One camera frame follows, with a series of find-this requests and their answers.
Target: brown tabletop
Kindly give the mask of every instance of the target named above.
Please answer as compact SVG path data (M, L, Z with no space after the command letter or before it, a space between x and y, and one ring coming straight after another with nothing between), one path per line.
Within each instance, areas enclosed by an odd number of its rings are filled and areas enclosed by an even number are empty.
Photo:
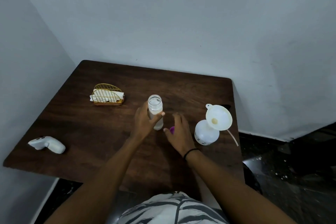
M125 93L120 106L95 106L90 102L93 88L109 83ZM3 165L34 173L84 182L107 161L128 138L133 115L152 94L162 98L164 127L174 124L173 112L185 114L194 132L205 119L205 105L230 105L231 133L239 143L232 81L228 78L173 72L96 61L82 61L36 119ZM66 150L55 154L35 150L28 141L51 136ZM196 146L234 176L244 181L242 156L227 131L209 146ZM122 190L149 196L182 190L197 198L192 171L166 140L163 131L154 131L140 146L127 170Z

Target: person's left arm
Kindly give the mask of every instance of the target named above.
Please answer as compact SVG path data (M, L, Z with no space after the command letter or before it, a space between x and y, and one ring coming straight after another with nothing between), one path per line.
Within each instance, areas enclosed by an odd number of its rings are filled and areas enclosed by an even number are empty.
M135 113L131 136L121 149L90 180L73 193L45 224L103 224L106 222L112 201L134 153L165 114L158 113L150 120L147 109L146 101Z

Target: white handheld device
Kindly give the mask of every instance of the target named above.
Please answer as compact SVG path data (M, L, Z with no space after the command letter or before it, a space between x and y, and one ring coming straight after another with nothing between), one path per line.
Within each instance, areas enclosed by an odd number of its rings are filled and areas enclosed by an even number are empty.
M44 147L47 147L49 150L57 154L61 154L65 151L65 146L51 136L36 138L29 141L28 144L33 146L36 150L42 150Z

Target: wall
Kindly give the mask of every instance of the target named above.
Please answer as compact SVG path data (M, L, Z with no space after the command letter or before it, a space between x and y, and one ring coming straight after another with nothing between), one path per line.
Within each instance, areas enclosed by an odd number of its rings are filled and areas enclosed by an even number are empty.
M241 131L336 121L335 0L31 0L82 59L231 78Z
M0 162L75 68L29 0L0 0ZM0 167L0 223L26 224L55 178Z

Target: bracelet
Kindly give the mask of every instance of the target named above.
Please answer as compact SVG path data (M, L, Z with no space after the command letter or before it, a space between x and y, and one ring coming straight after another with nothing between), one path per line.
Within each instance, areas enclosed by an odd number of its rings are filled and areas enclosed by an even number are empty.
M186 160L186 157L187 157L187 155L189 154L189 152L191 152L191 151L195 151L195 150L201 151L201 150L199 150L199 149L197 149L197 148L188 150L187 153L184 155L183 159Z

